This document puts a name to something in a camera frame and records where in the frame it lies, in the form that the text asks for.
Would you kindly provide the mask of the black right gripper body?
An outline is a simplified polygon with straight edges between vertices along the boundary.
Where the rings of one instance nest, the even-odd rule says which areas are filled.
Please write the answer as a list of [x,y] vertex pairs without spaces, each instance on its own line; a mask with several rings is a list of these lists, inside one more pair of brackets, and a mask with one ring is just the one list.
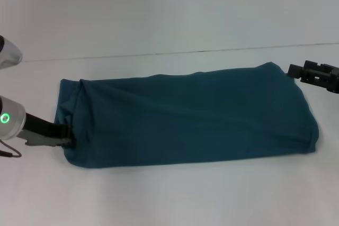
[[337,67],[331,67],[328,91],[338,92],[338,90],[339,90],[339,70]]

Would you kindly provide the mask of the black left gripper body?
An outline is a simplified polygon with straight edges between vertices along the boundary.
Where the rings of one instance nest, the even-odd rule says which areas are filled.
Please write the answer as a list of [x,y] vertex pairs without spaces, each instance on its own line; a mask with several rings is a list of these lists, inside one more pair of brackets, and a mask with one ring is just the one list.
[[27,146],[64,147],[66,140],[73,138],[73,131],[71,125],[51,123],[27,113],[19,138],[26,140]]

